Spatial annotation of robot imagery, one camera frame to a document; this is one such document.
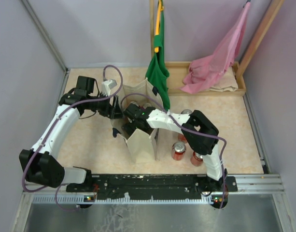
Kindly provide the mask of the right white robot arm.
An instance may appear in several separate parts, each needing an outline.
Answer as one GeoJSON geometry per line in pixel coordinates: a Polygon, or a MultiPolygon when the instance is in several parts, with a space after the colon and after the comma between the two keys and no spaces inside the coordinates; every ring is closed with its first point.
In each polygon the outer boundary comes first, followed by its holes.
{"type": "Polygon", "coordinates": [[[130,120],[125,129],[127,132],[165,129],[182,134],[192,150],[202,156],[210,188],[220,191],[226,186],[219,155],[219,131],[201,111],[174,114],[155,107],[143,109],[131,103],[124,115],[130,120]]]}

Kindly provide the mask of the cream canvas tote bag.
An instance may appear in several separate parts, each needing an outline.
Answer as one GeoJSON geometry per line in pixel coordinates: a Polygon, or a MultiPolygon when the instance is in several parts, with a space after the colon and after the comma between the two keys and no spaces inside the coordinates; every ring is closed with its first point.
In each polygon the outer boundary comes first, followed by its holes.
{"type": "MultiPolygon", "coordinates": [[[[135,86],[123,85],[117,93],[121,110],[125,110],[131,102],[137,102],[140,107],[150,103],[152,107],[161,109],[163,102],[159,94],[155,94],[153,86],[144,79],[135,86]]],[[[124,140],[134,163],[151,162],[157,159],[157,137],[158,129],[152,129],[150,134],[136,129],[132,135],[127,135],[122,126],[128,119],[112,119],[113,134],[124,140]]]]}

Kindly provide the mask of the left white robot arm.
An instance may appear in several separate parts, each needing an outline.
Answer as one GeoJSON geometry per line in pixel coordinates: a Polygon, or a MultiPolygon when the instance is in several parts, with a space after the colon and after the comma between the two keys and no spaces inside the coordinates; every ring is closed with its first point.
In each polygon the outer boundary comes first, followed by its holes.
{"type": "Polygon", "coordinates": [[[78,77],[76,87],[60,99],[55,116],[40,139],[31,149],[20,152],[19,160],[24,172],[23,186],[26,182],[39,184],[42,188],[76,184],[84,192],[93,188],[94,180],[87,176],[87,169],[63,167],[57,158],[69,131],[86,110],[110,119],[122,117],[117,94],[111,93],[116,85],[113,79],[104,80],[99,94],[92,96],[94,87],[97,86],[96,80],[78,77]]]}

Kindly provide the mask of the purple soda can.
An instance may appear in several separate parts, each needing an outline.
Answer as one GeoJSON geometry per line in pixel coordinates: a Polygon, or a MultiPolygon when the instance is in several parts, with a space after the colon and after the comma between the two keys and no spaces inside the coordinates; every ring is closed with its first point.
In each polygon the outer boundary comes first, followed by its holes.
{"type": "Polygon", "coordinates": [[[150,103],[145,103],[142,107],[146,109],[147,107],[152,107],[152,105],[150,103]]]}
{"type": "Polygon", "coordinates": [[[192,113],[192,110],[190,109],[184,109],[181,114],[191,114],[192,113]]]}

